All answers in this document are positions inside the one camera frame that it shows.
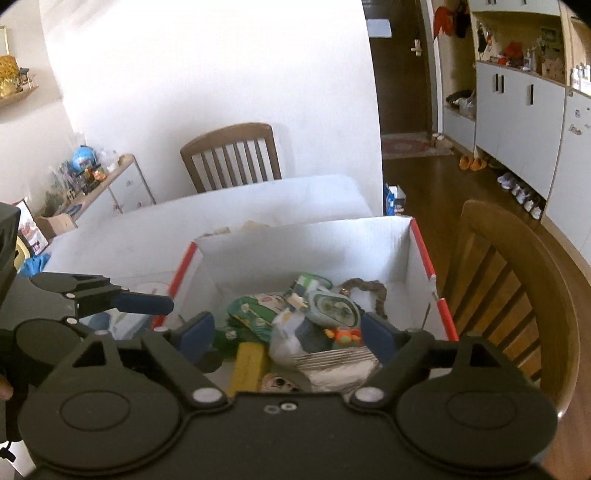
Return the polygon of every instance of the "white box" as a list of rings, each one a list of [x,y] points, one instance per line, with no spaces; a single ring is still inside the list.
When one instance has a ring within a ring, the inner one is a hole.
[[[385,311],[393,325],[424,327],[437,339],[457,340],[416,220],[405,216],[262,226],[200,238],[172,282],[175,313],[189,320],[208,310],[223,325],[232,300],[286,291],[301,272],[336,286],[353,277],[379,280],[388,290]],[[371,294],[354,290],[352,298],[373,311]],[[165,325],[175,328],[175,318],[169,316]],[[224,388],[229,373],[216,372],[211,379]]]

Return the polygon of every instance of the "white bottle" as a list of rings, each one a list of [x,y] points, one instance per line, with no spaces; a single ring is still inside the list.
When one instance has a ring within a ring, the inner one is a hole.
[[[573,69],[570,73],[570,86],[575,90],[581,89],[581,84],[579,82],[579,69]]]

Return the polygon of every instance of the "yellow block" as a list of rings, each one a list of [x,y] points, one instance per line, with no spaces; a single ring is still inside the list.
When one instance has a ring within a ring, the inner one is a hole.
[[[265,345],[255,342],[241,343],[236,353],[236,365],[228,395],[233,397],[236,392],[258,392],[262,377],[270,370],[271,360]]]

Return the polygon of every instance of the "picture frame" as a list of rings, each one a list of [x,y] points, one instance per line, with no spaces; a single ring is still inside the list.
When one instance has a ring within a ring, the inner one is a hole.
[[[10,55],[10,49],[8,48],[8,29],[0,25],[0,57],[3,55]]]
[[[24,199],[20,202],[16,202],[14,206],[18,207],[21,211],[21,218],[18,222],[18,232],[24,239],[31,255],[40,255],[49,246],[47,238],[45,238],[35,223],[33,214],[29,210]]]

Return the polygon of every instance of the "screw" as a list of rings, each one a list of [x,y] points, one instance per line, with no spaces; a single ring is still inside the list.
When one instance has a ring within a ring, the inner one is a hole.
[[[365,403],[376,403],[382,400],[386,394],[375,387],[363,387],[355,392],[355,398]]]
[[[290,401],[286,401],[281,404],[281,409],[283,411],[294,411],[297,410],[297,404]]]
[[[269,415],[277,415],[278,413],[281,413],[281,409],[277,405],[265,405],[265,408],[262,410]]]
[[[193,400],[199,403],[215,403],[223,398],[223,392],[217,388],[198,388],[193,392]]]

